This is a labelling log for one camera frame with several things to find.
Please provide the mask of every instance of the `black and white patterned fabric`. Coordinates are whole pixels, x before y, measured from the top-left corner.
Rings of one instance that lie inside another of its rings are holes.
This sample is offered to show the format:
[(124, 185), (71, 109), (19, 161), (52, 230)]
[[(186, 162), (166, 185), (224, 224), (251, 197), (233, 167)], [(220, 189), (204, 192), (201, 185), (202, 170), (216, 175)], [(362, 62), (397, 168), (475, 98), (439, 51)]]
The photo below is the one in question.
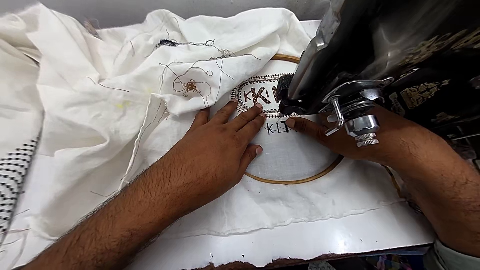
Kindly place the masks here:
[(38, 138), (0, 159), (0, 243), (7, 235)]

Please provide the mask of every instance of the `finger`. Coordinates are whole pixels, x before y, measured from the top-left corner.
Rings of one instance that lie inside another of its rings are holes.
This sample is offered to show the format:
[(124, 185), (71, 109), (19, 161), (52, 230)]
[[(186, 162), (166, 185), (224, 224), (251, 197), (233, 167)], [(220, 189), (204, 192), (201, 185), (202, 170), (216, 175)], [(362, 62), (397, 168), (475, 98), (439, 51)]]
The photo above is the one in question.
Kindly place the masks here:
[(305, 133), (321, 142), (324, 141), (324, 130), (319, 124), (313, 121), (302, 117), (290, 117), (285, 121), (285, 124), (293, 130)]
[(252, 162), (263, 151), (260, 145), (249, 145), (240, 158), (239, 173), (244, 174), (250, 162)]
[(245, 139), (247, 143), (251, 142), (253, 138), (257, 135), (257, 133), (262, 128), (263, 124), (265, 123), (266, 116), (262, 112), (255, 119), (248, 122), (243, 128), (238, 130), (238, 135)]
[(201, 109), (196, 115), (195, 119), (193, 120), (192, 125), (188, 131), (193, 131), (197, 127), (208, 123), (208, 119), (210, 117), (210, 107)]
[(223, 108), (219, 109), (212, 117), (211, 122), (217, 124), (225, 124), (234, 110), (237, 108), (238, 101), (232, 98)]
[(263, 109), (262, 105), (260, 103), (257, 103), (247, 111), (244, 111), (241, 114), (239, 114), (227, 125), (232, 127), (235, 131), (238, 131), (241, 128), (243, 128), (246, 124), (248, 124), (248, 122), (255, 119), (255, 117), (257, 117), (257, 115), (259, 115), (262, 112), (262, 109)]

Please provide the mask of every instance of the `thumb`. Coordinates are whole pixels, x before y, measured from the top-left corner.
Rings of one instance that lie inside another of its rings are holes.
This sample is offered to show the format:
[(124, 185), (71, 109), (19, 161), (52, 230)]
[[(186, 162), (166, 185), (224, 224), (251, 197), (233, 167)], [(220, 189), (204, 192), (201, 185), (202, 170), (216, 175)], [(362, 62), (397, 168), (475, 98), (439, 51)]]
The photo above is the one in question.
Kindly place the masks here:
[(319, 124), (313, 121), (302, 117), (290, 117), (285, 124), (287, 124), (289, 128), (305, 133), (318, 141), (324, 141), (324, 131)]
[(250, 162), (252, 162), (253, 159), (256, 158), (258, 155), (260, 155), (262, 151), (263, 149), (260, 145), (248, 145), (247, 149), (245, 149), (245, 152), (240, 158), (239, 172), (241, 172), (241, 174), (244, 174)]

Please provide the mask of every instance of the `yellow stain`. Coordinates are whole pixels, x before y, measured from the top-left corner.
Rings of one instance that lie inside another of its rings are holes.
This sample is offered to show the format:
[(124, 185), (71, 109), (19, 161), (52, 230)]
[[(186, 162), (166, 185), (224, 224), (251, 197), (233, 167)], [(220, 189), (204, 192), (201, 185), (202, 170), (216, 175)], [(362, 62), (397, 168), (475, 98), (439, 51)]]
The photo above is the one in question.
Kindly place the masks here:
[(128, 105), (130, 105), (130, 101), (123, 101), (121, 104), (115, 104), (115, 107), (119, 108), (119, 109), (123, 109), (124, 107), (128, 107)]

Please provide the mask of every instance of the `hand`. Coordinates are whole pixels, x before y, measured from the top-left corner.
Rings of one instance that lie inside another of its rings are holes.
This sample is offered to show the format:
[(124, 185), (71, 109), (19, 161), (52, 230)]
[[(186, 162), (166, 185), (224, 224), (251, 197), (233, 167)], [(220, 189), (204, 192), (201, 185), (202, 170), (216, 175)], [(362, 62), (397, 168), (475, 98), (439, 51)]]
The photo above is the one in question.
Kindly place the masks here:
[(187, 213), (209, 203), (236, 185), (250, 162), (262, 152), (249, 145), (265, 122), (261, 104), (232, 121), (237, 107), (233, 99), (211, 120), (209, 108), (201, 110), (185, 136), (157, 163), (159, 179), (168, 179), (168, 190), (182, 197), (180, 212)]
[(370, 113), (375, 115), (380, 123), (380, 129), (376, 132), (380, 143), (366, 147), (357, 147), (355, 139), (345, 130), (326, 136), (325, 131), (335, 123), (328, 123), (324, 115), (321, 116), (321, 124), (301, 117), (290, 117), (286, 124), (296, 131), (312, 136), (337, 154), (396, 168), (408, 167), (405, 163), (412, 161), (413, 158), (432, 154), (429, 146), (435, 148), (440, 144), (448, 147), (445, 141), (426, 128), (380, 106), (376, 106)]

